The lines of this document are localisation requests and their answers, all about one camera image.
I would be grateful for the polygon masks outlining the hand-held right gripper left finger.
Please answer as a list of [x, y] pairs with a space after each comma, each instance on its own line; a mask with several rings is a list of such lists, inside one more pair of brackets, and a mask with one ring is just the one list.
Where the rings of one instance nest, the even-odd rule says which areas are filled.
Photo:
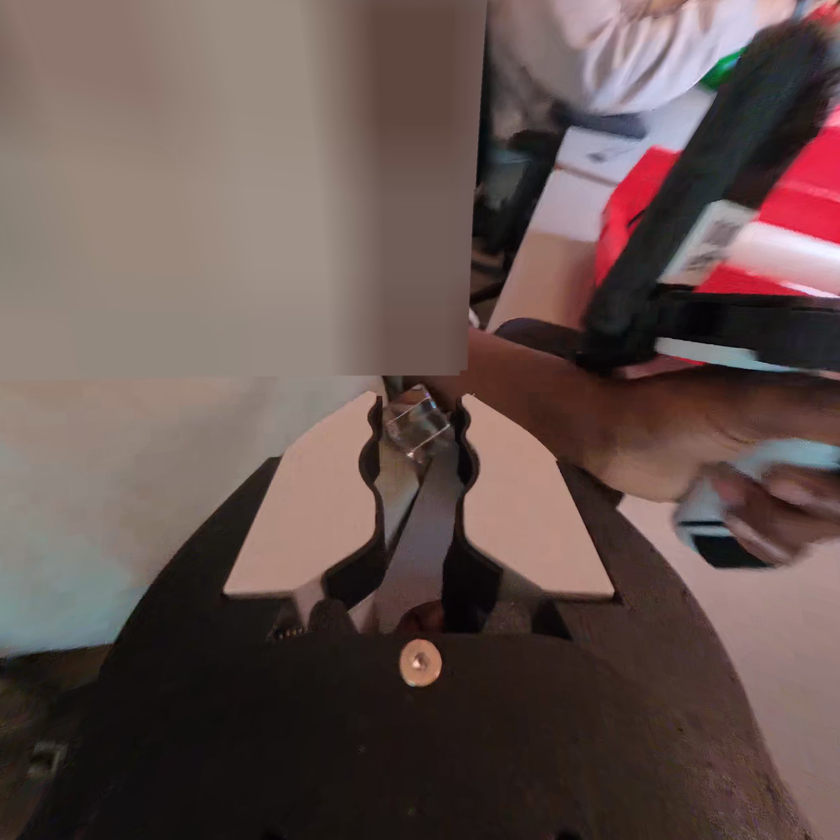
[[288, 447], [224, 584], [230, 599], [373, 611], [387, 568], [382, 398], [365, 392]]

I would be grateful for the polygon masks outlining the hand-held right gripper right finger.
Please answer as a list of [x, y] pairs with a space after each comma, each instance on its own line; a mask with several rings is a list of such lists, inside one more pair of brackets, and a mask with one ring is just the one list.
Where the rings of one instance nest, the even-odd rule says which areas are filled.
[[566, 604], [616, 601], [565, 481], [536, 437], [474, 395], [453, 415], [461, 494], [444, 559], [448, 631], [565, 631]]

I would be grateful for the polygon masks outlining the clear acrylic cube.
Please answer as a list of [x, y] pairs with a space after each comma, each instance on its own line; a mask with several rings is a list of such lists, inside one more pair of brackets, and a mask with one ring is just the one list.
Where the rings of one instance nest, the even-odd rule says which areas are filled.
[[449, 417], [424, 384], [416, 384], [388, 402], [383, 432], [405, 457], [423, 466], [454, 438]]

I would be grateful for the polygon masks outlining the person's left forearm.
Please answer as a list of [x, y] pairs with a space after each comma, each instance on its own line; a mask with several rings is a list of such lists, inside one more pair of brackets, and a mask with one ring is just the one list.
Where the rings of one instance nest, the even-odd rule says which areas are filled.
[[462, 393], [518, 424], [554, 456], [588, 469], [601, 443], [603, 384], [573, 364], [470, 328]]

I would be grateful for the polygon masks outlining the green object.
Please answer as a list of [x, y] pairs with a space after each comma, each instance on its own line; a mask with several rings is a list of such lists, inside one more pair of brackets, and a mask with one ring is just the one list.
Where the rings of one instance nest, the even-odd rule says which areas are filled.
[[742, 57], [745, 48], [740, 49], [728, 56], [721, 58], [698, 82], [698, 84], [709, 90], [718, 91], [721, 86], [729, 81], [732, 72]]

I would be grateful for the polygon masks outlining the person's left hand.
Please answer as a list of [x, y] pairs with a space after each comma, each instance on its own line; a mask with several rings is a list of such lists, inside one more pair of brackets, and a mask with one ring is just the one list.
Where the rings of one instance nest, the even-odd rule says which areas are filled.
[[585, 442], [570, 460], [605, 486], [663, 502], [706, 487], [739, 547], [770, 567], [838, 540], [837, 467], [785, 460], [754, 478], [736, 467], [770, 442], [837, 447], [838, 381], [707, 366], [594, 385]]

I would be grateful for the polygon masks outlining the black office chair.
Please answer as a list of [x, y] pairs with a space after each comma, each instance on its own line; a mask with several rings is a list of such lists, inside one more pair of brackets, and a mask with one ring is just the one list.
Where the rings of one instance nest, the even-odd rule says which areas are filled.
[[470, 270], [487, 278], [469, 294], [474, 307], [499, 298], [552, 174], [568, 128], [526, 129], [506, 141], [493, 140], [481, 159], [476, 188]]

